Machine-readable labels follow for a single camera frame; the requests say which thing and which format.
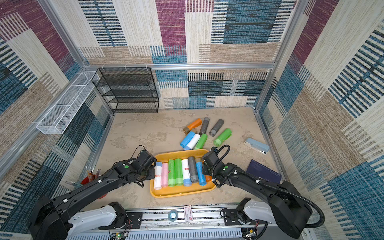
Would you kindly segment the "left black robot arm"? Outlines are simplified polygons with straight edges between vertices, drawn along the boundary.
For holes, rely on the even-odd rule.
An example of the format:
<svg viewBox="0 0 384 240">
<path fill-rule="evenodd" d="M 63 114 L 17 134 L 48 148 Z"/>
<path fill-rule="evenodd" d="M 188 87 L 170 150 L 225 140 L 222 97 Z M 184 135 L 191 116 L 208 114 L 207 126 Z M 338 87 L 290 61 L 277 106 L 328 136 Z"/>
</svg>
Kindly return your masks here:
<svg viewBox="0 0 384 240">
<path fill-rule="evenodd" d="M 70 231 L 70 218 L 84 207 L 126 184 L 155 178 L 156 158 L 147 150 L 136 158 L 116 162 L 99 178 L 64 195 L 50 199 L 42 196 L 34 205 L 27 228 L 34 240 L 64 240 Z"/>
</svg>

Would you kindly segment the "short green trash bag roll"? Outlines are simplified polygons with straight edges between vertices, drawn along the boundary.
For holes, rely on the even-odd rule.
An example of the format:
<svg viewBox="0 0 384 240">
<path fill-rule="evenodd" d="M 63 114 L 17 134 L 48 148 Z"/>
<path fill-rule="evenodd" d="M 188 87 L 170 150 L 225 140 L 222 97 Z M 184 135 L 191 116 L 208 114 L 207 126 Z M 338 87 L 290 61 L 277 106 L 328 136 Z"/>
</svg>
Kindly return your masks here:
<svg viewBox="0 0 384 240">
<path fill-rule="evenodd" d="M 176 186 L 183 185 L 183 166 L 181 159 L 175 159 L 175 183 Z"/>
</svg>

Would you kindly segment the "dark grey trash bag roll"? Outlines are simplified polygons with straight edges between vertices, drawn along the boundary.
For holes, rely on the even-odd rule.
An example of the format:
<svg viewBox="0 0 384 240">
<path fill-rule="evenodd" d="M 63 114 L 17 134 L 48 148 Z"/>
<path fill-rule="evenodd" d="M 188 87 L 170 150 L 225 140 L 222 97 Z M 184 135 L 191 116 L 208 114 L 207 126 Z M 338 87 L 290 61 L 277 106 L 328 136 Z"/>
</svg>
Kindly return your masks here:
<svg viewBox="0 0 384 240">
<path fill-rule="evenodd" d="M 193 156 L 188 157 L 189 171 L 192 184 L 199 182 L 196 160 Z"/>
</svg>

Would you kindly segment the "white blue trash bag roll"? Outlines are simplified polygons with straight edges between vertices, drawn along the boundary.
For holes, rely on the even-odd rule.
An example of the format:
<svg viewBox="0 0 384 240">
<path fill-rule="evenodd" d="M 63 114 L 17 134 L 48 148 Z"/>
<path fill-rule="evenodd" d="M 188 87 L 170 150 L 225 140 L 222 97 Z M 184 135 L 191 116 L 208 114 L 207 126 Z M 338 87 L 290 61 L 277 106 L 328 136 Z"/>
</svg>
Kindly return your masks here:
<svg viewBox="0 0 384 240">
<path fill-rule="evenodd" d="M 154 190 L 162 188 L 162 165 L 161 162 L 157 162 L 155 165 Z"/>
</svg>

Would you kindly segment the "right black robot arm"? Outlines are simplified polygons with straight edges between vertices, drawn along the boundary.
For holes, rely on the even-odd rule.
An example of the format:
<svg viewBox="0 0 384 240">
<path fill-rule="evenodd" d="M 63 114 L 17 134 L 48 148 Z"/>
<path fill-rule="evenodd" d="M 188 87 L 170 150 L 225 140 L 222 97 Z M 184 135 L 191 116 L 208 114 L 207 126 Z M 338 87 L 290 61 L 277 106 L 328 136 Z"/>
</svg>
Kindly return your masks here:
<svg viewBox="0 0 384 240">
<path fill-rule="evenodd" d="M 217 188 L 223 185 L 240 188 L 269 205 L 277 226 L 288 236 L 298 239 L 302 231 L 319 228 L 326 220 L 315 203 L 303 197 L 289 182 L 281 184 L 252 176 L 232 163 L 223 163 L 219 150 L 213 148 L 203 156 L 203 174 L 210 175 Z"/>
</svg>

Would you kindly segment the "pink trash bag roll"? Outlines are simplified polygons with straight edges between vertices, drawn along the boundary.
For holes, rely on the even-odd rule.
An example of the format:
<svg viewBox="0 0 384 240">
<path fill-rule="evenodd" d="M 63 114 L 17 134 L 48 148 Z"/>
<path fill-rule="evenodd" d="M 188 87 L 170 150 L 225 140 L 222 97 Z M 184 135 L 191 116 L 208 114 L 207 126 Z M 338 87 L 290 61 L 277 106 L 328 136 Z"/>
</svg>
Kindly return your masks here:
<svg viewBox="0 0 384 240">
<path fill-rule="evenodd" d="M 162 188 L 165 188 L 169 184 L 169 164 L 168 163 L 163 163 L 162 164 L 162 174 L 161 174 L 161 186 Z"/>
</svg>

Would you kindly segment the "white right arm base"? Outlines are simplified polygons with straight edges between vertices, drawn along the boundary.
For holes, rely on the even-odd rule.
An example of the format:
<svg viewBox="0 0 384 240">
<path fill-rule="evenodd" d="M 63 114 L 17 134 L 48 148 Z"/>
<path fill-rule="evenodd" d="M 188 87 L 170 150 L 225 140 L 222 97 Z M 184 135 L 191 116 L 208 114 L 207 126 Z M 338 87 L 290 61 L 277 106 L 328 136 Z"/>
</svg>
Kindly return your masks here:
<svg viewBox="0 0 384 240">
<path fill-rule="evenodd" d="M 251 198 L 244 198 L 235 209 L 223 208 L 220 211 L 226 226 L 256 225 L 268 222 L 276 224 L 270 206 Z"/>
</svg>

